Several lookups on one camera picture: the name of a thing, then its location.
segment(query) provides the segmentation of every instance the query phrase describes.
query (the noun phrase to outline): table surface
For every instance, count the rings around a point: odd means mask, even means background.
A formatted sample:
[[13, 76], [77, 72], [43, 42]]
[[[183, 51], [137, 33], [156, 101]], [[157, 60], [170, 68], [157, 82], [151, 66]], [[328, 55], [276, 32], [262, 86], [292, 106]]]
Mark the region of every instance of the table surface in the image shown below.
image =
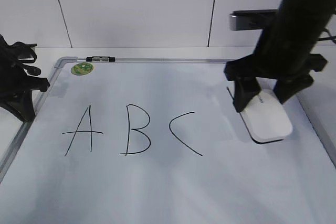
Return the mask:
[[[48, 77], [54, 64], [61, 57], [113, 56], [119, 58], [182, 58], [182, 59], [238, 59], [251, 54], [253, 47], [209, 47], [209, 48], [36, 48], [36, 66], [42, 70], [41, 77]], [[329, 64], [322, 73], [312, 73], [315, 84], [302, 91], [299, 99], [308, 109], [309, 117], [323, 128], [323, 136], [336, 139], [336, 47], [318, 46]], [[21, 122], [6, 110], [0, 109], [0, 159], [13, 140]]]

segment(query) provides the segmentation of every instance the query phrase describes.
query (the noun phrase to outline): round sticker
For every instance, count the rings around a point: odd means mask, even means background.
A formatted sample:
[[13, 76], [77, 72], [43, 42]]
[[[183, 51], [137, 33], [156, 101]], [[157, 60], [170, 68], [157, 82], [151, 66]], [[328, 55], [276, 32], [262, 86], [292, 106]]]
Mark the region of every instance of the round sticker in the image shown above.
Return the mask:
[[71, 69], [71, 73], [75, 76], [84, 76], [92, 71], [93, 65], [87, 62], [76, 64]]

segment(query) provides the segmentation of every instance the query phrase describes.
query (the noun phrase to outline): whiteboard surface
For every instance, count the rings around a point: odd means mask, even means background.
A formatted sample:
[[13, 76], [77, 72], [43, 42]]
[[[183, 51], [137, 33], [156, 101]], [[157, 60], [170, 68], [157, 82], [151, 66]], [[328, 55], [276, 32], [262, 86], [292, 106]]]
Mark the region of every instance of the whiteboard surface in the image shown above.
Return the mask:
[[[67, 64], [0, 184], [0, 223], [335, 223], [336, 172], [296, 98], [293, 134], [257, 145], [223, 65]], [[120, 155], [130, 128], [150, 148]], [[80, 132], [84, 111], [92, 130]], [[194, 112], [171, 123], [184, 113]], [[79, 131], [90, 130], [89, 115]], [[129, 152], [145, 149], [130, 131]]]

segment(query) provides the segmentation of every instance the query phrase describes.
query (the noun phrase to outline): black marker writing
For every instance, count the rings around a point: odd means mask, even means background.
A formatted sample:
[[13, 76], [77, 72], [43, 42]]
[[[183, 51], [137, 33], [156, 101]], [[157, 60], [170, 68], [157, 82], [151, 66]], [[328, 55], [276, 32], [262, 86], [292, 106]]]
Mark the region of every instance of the black marker writing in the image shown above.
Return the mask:
[[[148, 116], [148, 123], [147, 123], [144, 127], [141, 127], [141, 128], [132, 128], [132, 129], [131, 129], [131, 124], [130, 124], [130, 112], [129, 112], [129, 109], [128, 109], [129, 106], [137, 107], [137, 108], [139, 108], [140, 110], [142, 110], [143, 112], [146, 113], [146, 115]], [[126, 152], [125, 152], [125, 153], [120, 153], [121, 155], [125, 155], [125, 156], [130, 155], [130, 154], [138, 154], [138, 153], [145, 152], [145, 151], [147, 151], [148, 148], [151, 146], [151, 140], [150, 140], [150, 138], [149, 138], [145, 133], [143, 133], [142, 131], [140, 131], [141, 129], [144, 129], [144, 128], [146, 128], [146, 127], [149, 125], [149, 123], [151, 122], [151, 117], [150, 117], [149, 114], [146, 112], [146, 110], [144, 110], [143, 108], [141, 108], [141, 107], [139, 107], [139, 106], [137, 106], [137, 105], [134, 105], [134, 104], [128, 104], [128, 105], [126, 106], [126, 108], [127, 108], [127, 115], [128, 115], [128, 139], [127, 139], [127, 147], [126, 147]], [[128, 152], [128, 148], [129, 148], [129, 145], [130, 145], [130, 131], [131, 131], [131, 130], [141, 133], [142, 135], [144, 135], [144, 136], [148, 139], [149, 144], [148, 144], [148, 147], [147, 147], [146, 149], [144, 149], [144, 150], [142, 150], [142, 151], [139, 151], [139, 152], [131, 152], [131, 153]]]
[[[79, 130], [78, 130], [78, 129], [79, 129], [79, 126], [80, 126], [80, 124], [82, 123], [83, 118], [84, 118], [85, 114], [88, 112], [88, 110], [89, 110], [89, 119], [90, 119], [90, 130], [89, 130], [89, 131], [79, 131]], [[72, 143], [73, 143], [73, 141], [74, 141], [74, 139], [75, 139], [75, 136], [76, 136], [76, 134], [79, 133], [79, 132], [90, 132], [90, 136], [91, 136], [91, 138], [90, 138], [90, 152], [92, 152], [92, 139], [93, 139], [92, 134], [93, 134], [93, 133], [104, 134], [104, 133], [103, 133], [103, 132], [100, 132], [100, 131], [93, 131], [93, 130], [92, 130], [91, 105], [88, 106], [88, 107], [86, 108], [86, 110], [85, 110], [85, 112], [84, 112], [82, 118], [81, 118], [80, 121], [79, 121], [79, 124], [78, 124], [78, 126], [77, 126], [76, 131], [70, 131], [70, 132], [64, 132], [64, 133], [62, 133], [62, 134], [74, 133], [73, 136], [72, 136], [72, 139], [71, 139], [69, 148], [67, 149], [67, 152], [65, 153], [64, 156], [66, 156], [66, 155], [69, 153], [69, 150], [70, 150], [70, 148], [71, 148], [71, 146], [72, 146]]]
[[176, 120], [176, 119], [178, 119], [178, 118], [181, 118], [181, 117], [183, 117], [183, 116], [185, 116], [185, 115], [189, 115], [189, 114], [192, 114], [192, 113], [195, 113], [195, 111], [192, 111], [192, 112], [188, 112], [188, 113], [185, 113], [185, 114], [183, 114], [183, 115], [179, 115], [179, 116], [177, 116], [177, 117], [175, 117], [173, 120], [171, 120], [170, 121], [170, 123], [169, 123], [169, 130], [170, 130], [170, 132], [182, 143], [182, 144], [184, 144], [186, 147], [188, 147], [189, 149], [191, 149], [194, 153], [196, 153], [196, 154], [198, 154], [199, 156], [203, 156], [201, 153], [198, 153], [197, 151], [195, 151], [194, 149], [192, 149], [190, 146], [188, 146], [186, 143], [184, 143], [181, 139], [179, 139], [179, 137], [178, 136], [176, 136], [175, 135], [175, 133], [172, 131], [172, 128], [171, 128], [171, 124], [172, 124], [172, 122], [174, 121], [174, 120]]

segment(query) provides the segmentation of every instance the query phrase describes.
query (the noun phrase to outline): aluminum whiteboard frame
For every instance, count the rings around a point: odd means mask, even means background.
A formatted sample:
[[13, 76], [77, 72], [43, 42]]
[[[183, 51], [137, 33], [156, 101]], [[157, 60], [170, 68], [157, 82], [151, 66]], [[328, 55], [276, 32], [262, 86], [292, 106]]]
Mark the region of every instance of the aluminum whiteboard frame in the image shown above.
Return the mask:
[[[54, 70], [50, 73], [48, 79], [50, 82], [50, 87], [47, 92], [40, 92], [36, 98], [36, 103], [34, 105], [35, 113], [38, 114], [39, 110], [43, 106], [46, 98], [48, 97], [51, 89], [53, 88], [59, 74], [61, 73], [63, 67], [67, 63], [75, 63], [75, 62], [85, 62], [87, 58], [79, 58], [79, 57], [62, 57], [60, 58], [54, 65]], [[94, 61], [93, 63], [214, 63], [214, 64], [224, 64], [231, 59], [150, 59], [150, 58], [116, 58], [115, 62], [106, 62], [106, 61]], [[298, 95], [298, 100], [309, 120], [311, 117], [306, 108], [301, 102], [301, 96]], [[0, 184], [5, 177], [9, 167], [11, 166], [18, 150], [20, 149], [22, 142], [24, 141], [31, 125], [33, 122], [30, 123], [23, 123], [14, 136], [12, 142], [10, 143], [9, 147], [7, 148], [6, 152], [4, 153], [3, 158], [0, 161]], [[336, 168], [336, 148], [332, 144], [330, 144], [331, 140], [328, 137], [323, 135], [323, 127], [321, 128], [320, 125], [316, 125], [313, 121], [311, 122], [319, 140], [321, 141], [325, 151], [327, 152], [331, 162], [334, 164]]]

